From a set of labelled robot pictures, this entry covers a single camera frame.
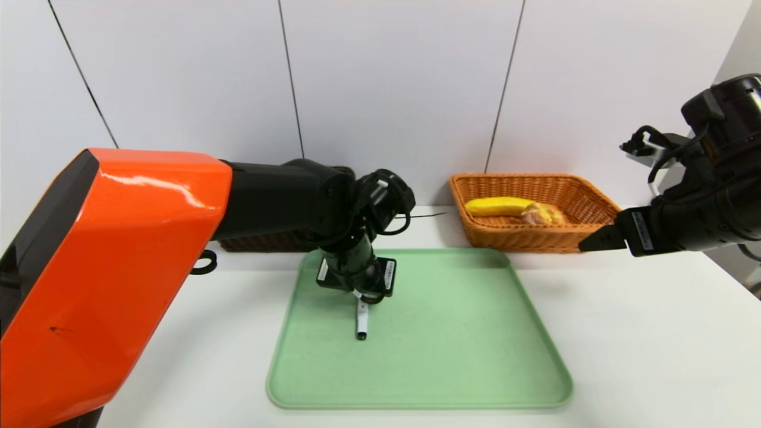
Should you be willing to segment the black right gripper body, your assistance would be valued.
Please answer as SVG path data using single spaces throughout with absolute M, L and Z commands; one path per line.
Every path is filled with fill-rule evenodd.
M 704 251 L 721 243 L 717 197 L 668 200 L 655 198 L 617 216 L 617 227 L 636 257 Z

